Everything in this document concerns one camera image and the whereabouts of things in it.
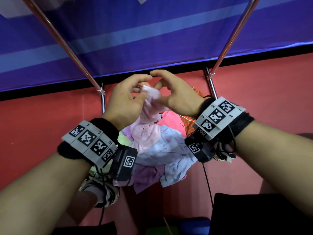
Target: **metal rack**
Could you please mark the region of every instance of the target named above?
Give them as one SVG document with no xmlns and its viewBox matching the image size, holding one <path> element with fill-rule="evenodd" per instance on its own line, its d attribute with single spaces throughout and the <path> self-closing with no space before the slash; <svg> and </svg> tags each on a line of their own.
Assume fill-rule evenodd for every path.
<svg viewBox="0 0 313 235">
<path fill-rule="evenodd" d="M 217 68 L 220 66 L 221 62 L 225 58 L 226 54 L 228 53 L 229 49 L 233 45 L 234 41 L 236 40 L 237 36 L 239 35 L 240 31 L 244 27 L 245 23 L 249 19 L 250 15 L 252 14 L 253 10 L 256 8 L 258 2 L 260 0 L 250 0 L 245 11 L 241 15 L 238 23 L 236 24 L 232 34 L 230 35 L 228 41 L 226 42 L 221 54 L 219 55 L 214 67 L 209 70 L 206 68 L 205 74 L 206 79 L 209 84 L 209 88 L 211 91 L 212 96 L 217 99 L 217 93 L 213 83 L 213 75 L 215 74 Z M 79 60 L 77 55 L 71 49 L 71 47 L 66 43 L 66 41 L 62 38 L 60 33 L 56 30 L 53 24 L 49 21 L 45 13 L 38 7 L 38 5 L 33 0 L 23 0 L 23 2 L 28 6 L 28 8 L 33 12 L 33 14 L 41 21 L 41 23 L 48 29 L 52 37 L 57 41 L 58 44 L 64 49 L 64 51 L 68 54 L 68 56 L 73 60 L 73 62 L 79 67 L 79 69 L 84 73 L 84 75 L 89 79 L 92 85 L 97 89 L 97 91 L 101 94 L 101 106 L 102 106 L 102 113 L 105 111 L 105 91 L 103 89 L 103 84 L 100 86 L 93 76 L 89 73 L 87 68 L 83 65 L 83 63 Z"/>
</svg>

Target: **forearm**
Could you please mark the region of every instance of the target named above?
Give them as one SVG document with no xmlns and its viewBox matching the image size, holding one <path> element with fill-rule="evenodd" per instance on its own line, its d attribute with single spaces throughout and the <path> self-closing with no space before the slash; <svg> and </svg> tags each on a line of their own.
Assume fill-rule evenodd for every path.
<svg viewBox="0 0 313 235">
<path fill-rule="evenodd" d="M 1 234 L 50 234 L 90 170 L 83 159 L 50 156 L 0 192 Z"/>
<path fill-rule="evenodd" d="M 313 215 L 312 140 L 252 122 L 236 143 L 249 166 L 300 210 Z"/>
</svg>

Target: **sneaker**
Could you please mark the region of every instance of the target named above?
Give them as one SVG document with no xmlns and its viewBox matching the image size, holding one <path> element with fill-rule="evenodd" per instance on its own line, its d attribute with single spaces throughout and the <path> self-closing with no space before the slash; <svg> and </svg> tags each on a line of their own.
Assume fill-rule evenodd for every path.
<svg viewBox="0 0 313 235">
<path fill-rule="evenodd" d="M 80 186 L 79 190 L 85 190 L 89 186 L 96 186 L 101 189 L 105 194 L 105 200 L 103 203 L 96 204 L 95 208 L 108 207 L 113 205 L 119 198 L 119 187 L 112 184 L 112 178 L 109 175 L 104 175 L 104 181 L 102 176 L 93 171 L 89 172 L 89 177 Z"/>
</svg>

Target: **white sock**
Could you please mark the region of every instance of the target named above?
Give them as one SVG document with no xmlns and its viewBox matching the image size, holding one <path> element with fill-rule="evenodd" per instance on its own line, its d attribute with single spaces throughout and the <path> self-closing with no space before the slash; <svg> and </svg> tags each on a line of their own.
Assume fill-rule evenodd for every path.
<svg viewBox="0 0 313 235">
<path fill-rule="evenodd" d="M 100 188 L 98 188 L 96 186 L 88 186 L 86 189 L 84 189 L 84 191 L 90 191 L 90 192 L 94 193 L 98 198 L 97 204 L 104 202 L 104 200 L 103 200 L 104 192 Z"/>
</svg>

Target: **orange towel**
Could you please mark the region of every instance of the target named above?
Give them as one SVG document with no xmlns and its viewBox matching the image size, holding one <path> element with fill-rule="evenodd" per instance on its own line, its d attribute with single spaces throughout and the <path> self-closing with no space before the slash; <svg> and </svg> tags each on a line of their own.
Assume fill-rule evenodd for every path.
<svg viewBox="0 0 313 235">
<path fill-rule="evenodd" d="M 196 87 L 193 87 L 193 90 L 201 97 L 204 97 L 204 94 L 202 93 L 202 91 L 200 91 L 199 89 L 197 89 Z M 180 116 L 180 118 L 182 119 L 182 122 L 184 123 L 185 126 L 185 130 L 186 130 L 186 135 L 187 137 L 194 132 L 194 122 L 195 120 L 193 120 L 191 117 L 189 116 Z"/>
</svg>

